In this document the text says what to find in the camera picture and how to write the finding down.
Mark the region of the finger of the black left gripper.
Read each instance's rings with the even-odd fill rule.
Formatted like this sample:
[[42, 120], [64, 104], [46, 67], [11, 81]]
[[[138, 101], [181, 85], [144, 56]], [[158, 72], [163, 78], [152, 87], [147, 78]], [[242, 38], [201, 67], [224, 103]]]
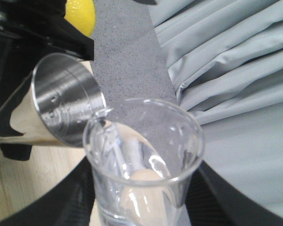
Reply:
[[27, 161], [31, 156], [31, 145], [0, 144], [0, 151], [5, 158], [17, 161]]
[[16, 33], [52, 44], [84, 60], [94, 60], [94, 40], [65, 18], [65, 0], [6, 0], [6, 27]]

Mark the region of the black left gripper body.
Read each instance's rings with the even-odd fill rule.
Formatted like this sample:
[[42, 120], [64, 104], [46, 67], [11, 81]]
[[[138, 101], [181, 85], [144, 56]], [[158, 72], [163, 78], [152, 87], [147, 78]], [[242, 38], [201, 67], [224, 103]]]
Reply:
[[48, 0], [0, 0], [0, 81], [9, 55], [16, 50], [13, 43], [26, 58], [25, 68], [49, 53], [45, 37], [38, 33], [49, 17]]

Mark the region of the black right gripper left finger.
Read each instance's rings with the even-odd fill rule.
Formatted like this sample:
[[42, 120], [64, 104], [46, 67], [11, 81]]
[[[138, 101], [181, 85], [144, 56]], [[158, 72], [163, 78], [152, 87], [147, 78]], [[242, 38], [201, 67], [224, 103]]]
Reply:
[[0, 226], [87, 226], [94, 198], [86, 157], [0, 154]]

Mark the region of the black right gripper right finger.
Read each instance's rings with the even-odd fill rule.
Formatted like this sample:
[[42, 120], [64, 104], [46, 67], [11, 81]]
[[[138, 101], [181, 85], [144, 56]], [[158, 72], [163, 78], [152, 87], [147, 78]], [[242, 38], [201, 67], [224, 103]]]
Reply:
[[205, 161], [192, 176], [186, 208], [193, 226], [283, 226], [283, 217], [243, 195]]

